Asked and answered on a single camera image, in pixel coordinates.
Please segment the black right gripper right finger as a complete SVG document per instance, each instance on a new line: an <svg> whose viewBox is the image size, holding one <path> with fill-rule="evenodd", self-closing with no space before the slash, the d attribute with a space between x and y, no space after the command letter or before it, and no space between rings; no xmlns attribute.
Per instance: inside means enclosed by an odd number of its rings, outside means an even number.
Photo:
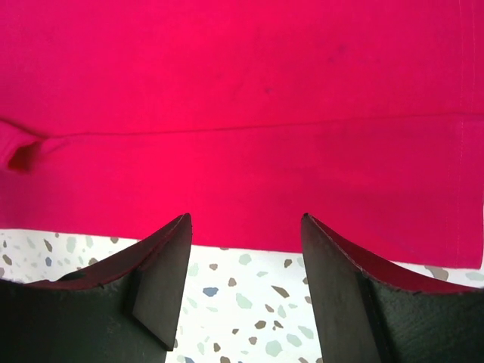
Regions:
<svg viewBox="0 0 484 363"><path fill-rule="evenodd" d="M325 362L481 362L483 291L394 264L304 215L302 254Z"/></svg>

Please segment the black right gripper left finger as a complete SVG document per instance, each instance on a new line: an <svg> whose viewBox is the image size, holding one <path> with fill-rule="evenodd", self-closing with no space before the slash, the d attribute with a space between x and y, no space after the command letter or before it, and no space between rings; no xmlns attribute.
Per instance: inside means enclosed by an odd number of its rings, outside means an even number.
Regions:
<svg viewBox="0 0 484 363"><path fill-rule="evenodd" d="M3 362L163 362L175 345L192 242L181 215L56 281L1 282Z"/></svg>

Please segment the magenta red t shirt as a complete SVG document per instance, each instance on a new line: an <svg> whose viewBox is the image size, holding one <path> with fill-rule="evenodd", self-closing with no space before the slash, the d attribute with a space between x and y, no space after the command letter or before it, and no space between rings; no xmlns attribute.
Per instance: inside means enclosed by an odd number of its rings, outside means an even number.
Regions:
<svg viewBox="0 0 484 363"><path fill-rule="evenodd" d="M1 226L483 258L481 1L3 1Z"/></svg>

